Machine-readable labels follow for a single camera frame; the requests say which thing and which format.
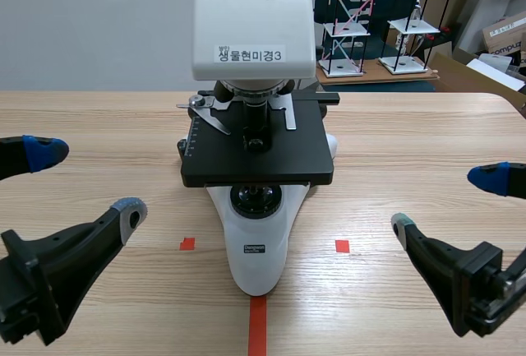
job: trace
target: red tape marker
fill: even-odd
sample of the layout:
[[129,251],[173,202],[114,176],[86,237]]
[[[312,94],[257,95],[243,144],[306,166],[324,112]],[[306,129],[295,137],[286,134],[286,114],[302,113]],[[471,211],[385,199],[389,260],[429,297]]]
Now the red tape marker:
[[250,299],[248,356],[266,356],[266,296]]
[[348,240],[346,239],[337,239],[336,240],[336,252],[337,253],[350,253],[350,247],[348,245]]
[[184,241],[182,241],[179,244],[179,250],[180,251],[193,251],[196,247],[196,239],[195,238],[184,238]]

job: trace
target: white platform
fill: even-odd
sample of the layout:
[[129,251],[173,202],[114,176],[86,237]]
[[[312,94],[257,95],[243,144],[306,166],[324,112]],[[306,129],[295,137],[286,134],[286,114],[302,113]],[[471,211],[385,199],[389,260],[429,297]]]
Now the white platform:
[[334,23],[325,23],[323,26],[325,27],[325,30],[327,31],[329,36],[335,37],[335,38],[364,37],[366,35],[370,35],[367,33],[367,30],[365,30],[365,27],[363,27],[361,23],[348,23],[347,25],[345,25],[345,22],[340,22],[336,25],[336,33],[334,35],[332,34],[332,30],[335,26]]
[[405,26],[407,25],[408,18],[398,19],[397,21],[389,21],[389,24],[392,25],[396,30],[405,35],[410,34],[435,34],[440,33],[438,29],[426,23],[425,21],[420,21],[419,19],[409,22],[409,27],[406,30]]
[[330,74],[329,74],[329,60],[320,60],[321,69],[325,73],[325,76],[328,78],[336,78],[339,76],[362,76],[363,72],[360,72],[360,67],[358,67],[354,62],[351,63],[346,58],[341,58],[338,60],[333,60],[330,65]]
[[379,58],[380,62],[389,70],[393,75],[398,74],[414,74],[419,72],[426,72],[429,68],[424,68],[420,62],[418,62],[412,56],[400,56],[398,65],[395,71],[396,56],[392,58]]

